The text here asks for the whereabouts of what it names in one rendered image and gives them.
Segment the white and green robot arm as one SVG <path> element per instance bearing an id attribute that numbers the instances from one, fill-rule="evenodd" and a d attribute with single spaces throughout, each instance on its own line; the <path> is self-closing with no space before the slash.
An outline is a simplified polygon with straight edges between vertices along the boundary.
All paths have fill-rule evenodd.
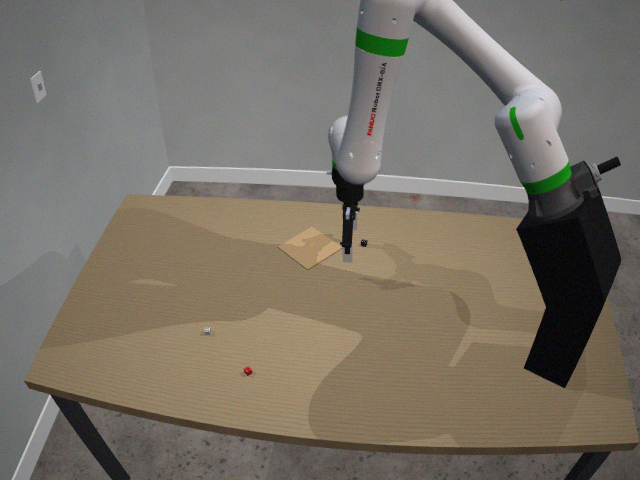
<path id="1" fill-rule="evenodd" d="M 504 104 L 494 123 L 527 192 L 532 220 L 560 218 L 599 195 L 600 175 L 620 166 L 618 157 L 570 167 L 557 132 L 558 96 L 453 0 L 360 0 L 349 112 L 328 131 L 332 170 L 326 174 L 336 186 L 360 188 L 380 171 L 388 108 L 413 21 L 458 55 Z"/>

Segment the tan flat mat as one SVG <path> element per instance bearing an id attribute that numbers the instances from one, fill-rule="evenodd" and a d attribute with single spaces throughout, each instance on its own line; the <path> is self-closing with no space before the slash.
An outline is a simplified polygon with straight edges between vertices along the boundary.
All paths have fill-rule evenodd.
<path id="1" fill-rule="evenodd" d="M 340 245 L 314 227 L 303 231 L 278 248 L 306 270 L 342 249 Z"/>

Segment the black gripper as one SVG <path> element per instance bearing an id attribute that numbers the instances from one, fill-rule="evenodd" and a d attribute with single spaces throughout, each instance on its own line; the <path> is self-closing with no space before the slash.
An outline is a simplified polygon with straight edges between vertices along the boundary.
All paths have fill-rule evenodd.
<path id="1" fill-rule="evenodd" d="M 343 202 L 343 233 L 342 245 L 343 262 L 352 263 L 352 233 L 358 229 L 358 212 L 357 204 L 364 196 L 364 186 L 357 189 L 343 189 L 336 186 L 336 196 L 338 200 Z M 353 205 L 356 204 L 356 205 Z M 356 216 L 355 216 L 356 214 Z"/>

